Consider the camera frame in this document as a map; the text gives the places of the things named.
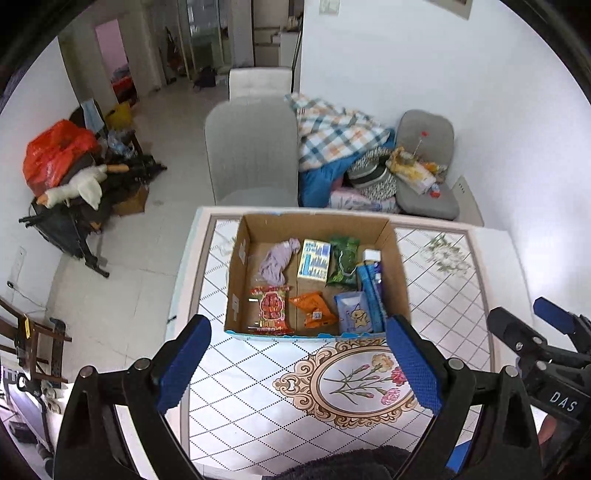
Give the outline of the long blue packet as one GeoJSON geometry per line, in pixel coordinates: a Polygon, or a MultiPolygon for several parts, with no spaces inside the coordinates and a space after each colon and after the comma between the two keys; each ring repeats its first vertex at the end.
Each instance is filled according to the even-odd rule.
{"type": "Polygon", "coordinates": [[[373,264],[360,263],[356,266],[356,277],[360,289],[366,295],[370,314],[370,322],[374,333],[383,333],[387,313],[382,301],[379,285],[376,280],[373,264]]]}

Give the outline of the light blue cartoon packet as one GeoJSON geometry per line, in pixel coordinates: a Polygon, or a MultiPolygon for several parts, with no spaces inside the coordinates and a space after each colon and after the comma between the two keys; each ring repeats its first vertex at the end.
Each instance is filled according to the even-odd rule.
{"type": "Polygon", "coordinates": [[[339,332],[342,335],[373,332],[365,292],[349,291],[335,295],[335,306],[339,316],[339,332]]]}

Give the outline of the green wet wipes pack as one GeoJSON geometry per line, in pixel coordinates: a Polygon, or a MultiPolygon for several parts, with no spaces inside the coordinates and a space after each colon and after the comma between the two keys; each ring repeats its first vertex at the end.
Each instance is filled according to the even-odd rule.
{"type": "Polygon", "coordinates": [[[356,264],[360,240],[355,237],[331,239],[331,262],[327,284],[356,288],[356,264]]]}

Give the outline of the orange snack packet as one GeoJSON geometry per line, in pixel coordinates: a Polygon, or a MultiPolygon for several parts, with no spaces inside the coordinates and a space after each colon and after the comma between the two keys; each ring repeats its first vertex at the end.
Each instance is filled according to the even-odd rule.
{"type": "Polygon", "coordinates": [[[329,309],[321,291],[304,293],[290,298],[290,304],[304,313],[304,328],[327,327],[339,321],[339,318],[329,309]]]}

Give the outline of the red snack packet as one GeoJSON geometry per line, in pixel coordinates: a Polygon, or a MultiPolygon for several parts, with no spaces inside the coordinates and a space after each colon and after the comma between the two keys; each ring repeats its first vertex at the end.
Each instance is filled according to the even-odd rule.
{"type": "Polygon", "coordinates": [[[257,286],[249,292],[249,301],[256,302],[256,321],[247,330],[261,335],[291,335],[294,330],[287,321],[287,293],[290,286],[257,286]]]}

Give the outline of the blue yellow tissue pack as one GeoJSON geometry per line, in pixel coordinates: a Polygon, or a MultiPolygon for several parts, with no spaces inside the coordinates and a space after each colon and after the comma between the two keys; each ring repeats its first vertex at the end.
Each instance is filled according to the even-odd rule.
{"type": "Polygon", "coordinates": [[[304,280],[327,282],[331,250],[332,245],[327,242],[304,239],[297,277],[304,280]]]}

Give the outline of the lilac cloth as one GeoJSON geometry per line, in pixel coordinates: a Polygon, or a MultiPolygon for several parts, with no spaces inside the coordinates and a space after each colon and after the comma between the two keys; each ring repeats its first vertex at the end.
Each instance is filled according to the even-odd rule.
{"type": "Polygon", "coordinates": [[[301,242],[297,238],[274,244],[259,265],[259,277],[270,286],[283,286],[286,283],[283,271],[300,250],[301,242]]]}

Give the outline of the yellow white bag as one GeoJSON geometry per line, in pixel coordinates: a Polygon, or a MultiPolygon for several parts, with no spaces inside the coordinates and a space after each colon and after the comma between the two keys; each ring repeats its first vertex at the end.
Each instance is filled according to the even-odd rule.
{"type": "Polygon", "coordinates": [[[387,166],[391,174],[419,195],[425,194],[437,183],[436,177],[403,147],[397,147],[392,152],[387,166]]]}

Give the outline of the grey cushioned chair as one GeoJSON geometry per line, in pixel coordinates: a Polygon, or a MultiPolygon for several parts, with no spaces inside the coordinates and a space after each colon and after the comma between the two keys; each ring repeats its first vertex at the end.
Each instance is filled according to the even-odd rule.
{"type": "Polygon", "coordinates": [[[396,198],[400,209],[408,215],[456,220],[460,207],[446,183],[455,146],[452,123],[441,115],[418,109],[408,110],[400,120],[396,146],[412,153],[436,177],[442,192],[437,199],[419,195],[398,179],[396,198]]]}

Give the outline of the floral pink bedding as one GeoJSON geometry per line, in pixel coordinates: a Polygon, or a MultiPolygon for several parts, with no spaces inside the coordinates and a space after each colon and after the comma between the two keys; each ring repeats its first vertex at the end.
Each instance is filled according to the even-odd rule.
{"type": "Polygon", "coordinates": [[[328,208],[389,214],[397,214],[400,211],[396,198],[394,197],[385,200],[370,200],[370,198],[363,196],[358,190],[348,188],[332,191],[331,195],[329,195],[328,208]]]}

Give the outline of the black white patterned clothing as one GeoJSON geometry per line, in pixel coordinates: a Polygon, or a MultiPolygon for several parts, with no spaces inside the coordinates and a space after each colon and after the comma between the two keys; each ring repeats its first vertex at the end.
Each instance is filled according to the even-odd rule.
{"type": "Polygon", "coordinates": [[[346,171],[349,182],[372,201],[395,197],[398,190],[397,177],[390,170],[393,153],[393,150],[383,147],[370,150],[346,171]]]}

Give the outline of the small cardboard box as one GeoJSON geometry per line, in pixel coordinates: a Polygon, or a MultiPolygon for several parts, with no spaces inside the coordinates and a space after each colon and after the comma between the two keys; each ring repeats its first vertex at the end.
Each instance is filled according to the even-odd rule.
{"type": "Polygon", "coordinates": [[[126,199],[112,206],[112,213],[119,217],[143,214],[149,195],[149,188],[140,184],[135,188],[126,199]]]}

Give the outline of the white plush goose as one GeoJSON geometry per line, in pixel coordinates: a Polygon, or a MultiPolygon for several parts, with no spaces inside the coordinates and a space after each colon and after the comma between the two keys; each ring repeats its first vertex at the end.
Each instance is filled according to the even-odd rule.
{"type": "Polygon", "coordinates": [[[81,198],[93,210],[97,211],[102,199],[101,183],[109,173],[128,173],[125,164],[90,166],[78,171],[65,185],[46,190],[36,199],[38,205],[52,209],[60,203],[81,198]]]}

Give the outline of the red plastic bag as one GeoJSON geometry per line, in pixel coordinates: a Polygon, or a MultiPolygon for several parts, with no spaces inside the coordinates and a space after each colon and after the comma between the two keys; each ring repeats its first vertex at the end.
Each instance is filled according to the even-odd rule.
{"type": "Polygon", "coordinates": [[[39,197],[58,186],[80,158],[99,151],[99,143],[90,130],[60,120],[27,145],[22,167],[26,184],[39,197]]]}

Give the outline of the white padded chair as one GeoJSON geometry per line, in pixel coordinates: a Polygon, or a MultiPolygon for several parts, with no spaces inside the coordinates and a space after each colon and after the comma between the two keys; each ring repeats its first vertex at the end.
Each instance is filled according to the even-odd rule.
{"type": "Polygon", "coordinates": [[[229,71],[229,99],[242,97],[283,97],[291,93],[293,72],[284,67],[232,68],[229,71]]]}

